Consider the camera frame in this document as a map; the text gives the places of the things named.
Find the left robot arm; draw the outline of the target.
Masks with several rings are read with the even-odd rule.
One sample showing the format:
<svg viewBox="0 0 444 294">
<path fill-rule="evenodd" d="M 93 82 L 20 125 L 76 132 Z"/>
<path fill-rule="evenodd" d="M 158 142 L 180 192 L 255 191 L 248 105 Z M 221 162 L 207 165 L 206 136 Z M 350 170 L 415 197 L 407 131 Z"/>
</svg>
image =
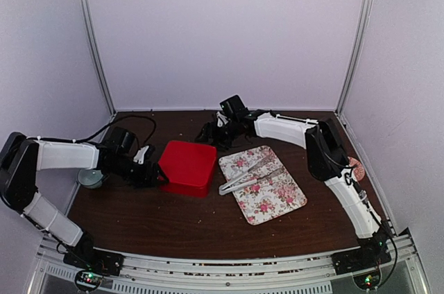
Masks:
<svg viewBox="0 0 444 294">
<path fill-rule="evenodd" d="M 174 136 L 177 131 L 174 125 L 174 115 L 167 112 L 156 112 L 153 119 L 157 122 L 156 132 L 153 134 L 151 141 L 158 147 L 163 148 L 169 137 Z M 61 211 L 69 209 L 69 201 L 76 195 L 75 183 L 76 171 L 54 170 L 39 173 L 37 175 L 37 184 L 44 196 L 52 202 Z M 93 214 L 109 221 L 111 219 L 111 211 L 116 208 L 119 203 L 117 201 L 101 202 L 99 197 L 93 197 L 92 194 L 85 192 L 80 193 L 77 197 L 76 204 L 72 214 L 78 220 L 80 218 L 80 205 L 84 204 Z M 105 206 L 105 210 L 99 210 L 99 205 Z M 142 226 L 137 221 L 147 220 L 147 216 L 136 216 L 129 214 L 130 211 L 142 210 L 143 207 L 133 205 L 127 210 L 122 211 L 121 215 L 115 216 L 117 221 L 122 221 L 125 217 L 128 224 L 122 222 L 111 225 L 100 225 L 97 220 L 90 222 L 82 220 L 81 223 L 88 225 L 96 235 L 100 248 L 116 250 L 119 252 L 128 252 L 133 254 L 144 255 L 161 255 L 162 254 L 162 234 L 155 233 L 153 224 L 159 221 L 153 221 Z M 1 205 L 1 260 L 7 259 L 30 259 L 37 252 L 38 245 L 42 239 L 42 235 L 38 233 L 30 223 Z"/>
</svg>

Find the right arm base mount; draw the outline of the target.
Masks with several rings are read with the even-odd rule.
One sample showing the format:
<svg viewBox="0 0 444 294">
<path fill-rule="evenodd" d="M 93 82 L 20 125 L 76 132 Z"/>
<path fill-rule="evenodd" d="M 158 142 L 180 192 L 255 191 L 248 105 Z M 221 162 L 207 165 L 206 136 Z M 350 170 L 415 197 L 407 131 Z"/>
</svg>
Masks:
<svg viewBox="0 0 444 294">
<path fill-rule="evenodd" d="M 375 252 L 370 248 L 336 252 L 331 258 L 336 275 L 351 274 L 355 286 L 366 292 L 376 291 L 382 285 L 381 266 L 392 260 L 387 250 Z"/>
</svg>

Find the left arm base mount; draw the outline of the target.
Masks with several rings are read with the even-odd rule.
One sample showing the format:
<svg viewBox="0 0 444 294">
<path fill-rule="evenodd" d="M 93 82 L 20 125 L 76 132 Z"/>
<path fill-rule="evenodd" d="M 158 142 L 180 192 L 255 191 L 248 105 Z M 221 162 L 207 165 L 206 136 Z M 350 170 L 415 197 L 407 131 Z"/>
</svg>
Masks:
<svg viewBox="0 0 444 294">
<path fill-rule="evenodd" d="M 106 277 L 119 276 L 123 261 L 122 254 L 95 248 L 90 256 L 81 254 L 80 250 L 68 250 L 63 257 L 65 264 L 79 268 L 74 275 L 74 284 L 83 292 L 95 291 Z"/>
</svg>

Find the red box lid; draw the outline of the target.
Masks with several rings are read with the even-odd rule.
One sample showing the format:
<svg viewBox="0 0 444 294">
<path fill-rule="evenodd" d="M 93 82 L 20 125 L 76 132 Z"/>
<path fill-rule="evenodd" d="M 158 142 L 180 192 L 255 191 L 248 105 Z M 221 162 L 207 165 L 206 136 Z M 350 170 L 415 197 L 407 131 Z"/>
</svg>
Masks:
<svg viewBox="0 0 444 294">
<path fill-rule="evenodd" d="M 162 153 L 159 165 L 165 174 L 179 170 L 210 170 L 215 168 L 216 148 L 186 141 L 170 141 Z"/>
</svg>

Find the black white kitchen tongs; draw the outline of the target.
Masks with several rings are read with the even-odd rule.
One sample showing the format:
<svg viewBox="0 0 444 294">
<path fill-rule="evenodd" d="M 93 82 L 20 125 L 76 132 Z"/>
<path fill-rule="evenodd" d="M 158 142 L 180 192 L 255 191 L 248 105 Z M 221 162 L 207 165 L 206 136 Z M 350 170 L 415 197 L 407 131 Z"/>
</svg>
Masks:
<svg viewBox="0 0 444 294">
<path fill-rule="evenodd" d="M 279 172 L 281 167 L 282 166 L 279 165 L 271 156 L 265 157 L 264 159 L 261 159 L 252 166 L 248 167 L 246 171 L 235 175 L 225 184 L 222 184 L 219 187 L 219 194 L 224 196 L 244 187 L 258 183 L 261 179 Z"/>
</svg>

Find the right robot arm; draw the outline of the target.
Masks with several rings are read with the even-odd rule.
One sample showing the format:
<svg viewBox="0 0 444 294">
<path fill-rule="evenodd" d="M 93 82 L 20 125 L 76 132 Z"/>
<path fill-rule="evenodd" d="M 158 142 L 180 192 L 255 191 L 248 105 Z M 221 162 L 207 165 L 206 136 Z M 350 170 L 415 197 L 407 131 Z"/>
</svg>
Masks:
<svg viewBox="0 0 444 294">
<path fill-rule="evenodd" d="M 273 110 L 249 110 L 239 96 L 220 104 L 195 140 L 229 149 L 239 136 L 277 139 L 304 148 L 311 176 L 324 182 L 349 216 L 357 235 L 359 248 L 335 254 L 336 262 L 358 263 L 367 268 L 391 260 L 388 244 L 393 235 L 388 223 L 374 210 L 366 191 L 361 188 L 350 165 L 341 136 L 331 119 L 299 119 Z"/>
</svg>

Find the red chocolate box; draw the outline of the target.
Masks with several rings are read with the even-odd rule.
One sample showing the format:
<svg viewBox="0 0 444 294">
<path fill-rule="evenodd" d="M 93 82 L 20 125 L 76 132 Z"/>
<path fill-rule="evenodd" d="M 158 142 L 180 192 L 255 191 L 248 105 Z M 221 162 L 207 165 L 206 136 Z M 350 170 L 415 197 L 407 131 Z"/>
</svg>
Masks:
<svg viewBox="0 0 444 294">
<path fill-rule="evenodd" d="M 208 195 L 214 177 L 214 168 L 210 170 L 179 170 L 167 173 L 169 181 L 160 179 L 161 190 L 185 196 L 204 198 Z"/>
</svg>

